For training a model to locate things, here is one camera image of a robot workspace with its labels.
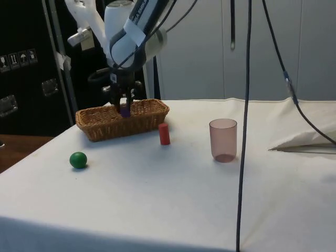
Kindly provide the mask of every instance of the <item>green ball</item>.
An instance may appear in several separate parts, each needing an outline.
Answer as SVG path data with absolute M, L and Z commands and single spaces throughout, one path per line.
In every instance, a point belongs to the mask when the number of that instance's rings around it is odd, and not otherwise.
M 88 158 L 82 152 L 75 152 L 70 156 L 70 164 L 76 169 L 83 169 L 86 167 Z

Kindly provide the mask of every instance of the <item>metal handle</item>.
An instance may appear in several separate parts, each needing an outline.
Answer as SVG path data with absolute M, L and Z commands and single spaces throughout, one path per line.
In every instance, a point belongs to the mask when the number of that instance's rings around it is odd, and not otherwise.
M 236 12 L 235 0 L 231 0 L 231 51 L 236 48 Z

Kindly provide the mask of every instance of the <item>pink transparent cup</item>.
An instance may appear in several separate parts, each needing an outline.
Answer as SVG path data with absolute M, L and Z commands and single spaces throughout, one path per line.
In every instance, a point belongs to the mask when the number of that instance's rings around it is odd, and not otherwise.
M 232 119 L 216 119 L 209 124 L 211 153 L 221 163 L 229 163 L 237 155 L 237 122 Z

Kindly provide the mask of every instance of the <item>wooden floor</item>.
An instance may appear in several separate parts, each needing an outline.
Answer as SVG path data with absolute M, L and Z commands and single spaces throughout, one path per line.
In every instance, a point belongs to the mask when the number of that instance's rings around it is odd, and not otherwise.
M 0 173 L 49 142 L 48 136 L 0 135 Z

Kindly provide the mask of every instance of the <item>white wall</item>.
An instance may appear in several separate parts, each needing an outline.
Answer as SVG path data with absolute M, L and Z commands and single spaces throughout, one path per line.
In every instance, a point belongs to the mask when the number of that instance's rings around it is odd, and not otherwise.
M 165 27 L 192 4 L 179 0 Z M 336 100 L 336 1 L 266 0 L 278 46 L 300 99 Z M 163 99 L 244 98 L 248 1 L 236 0 L 236 49 L 230 50 L 230 1 L 199 0 L 169 33 L 158 57 Z M 288 97 L 261 0 L 253 1 L 251 99 Z
M 179 0 L 165 27 L 174 24 L 193 0 Z M 168 33 L 157 59 L 162 99 L 224 97 L 222 0 L 199 0 Z

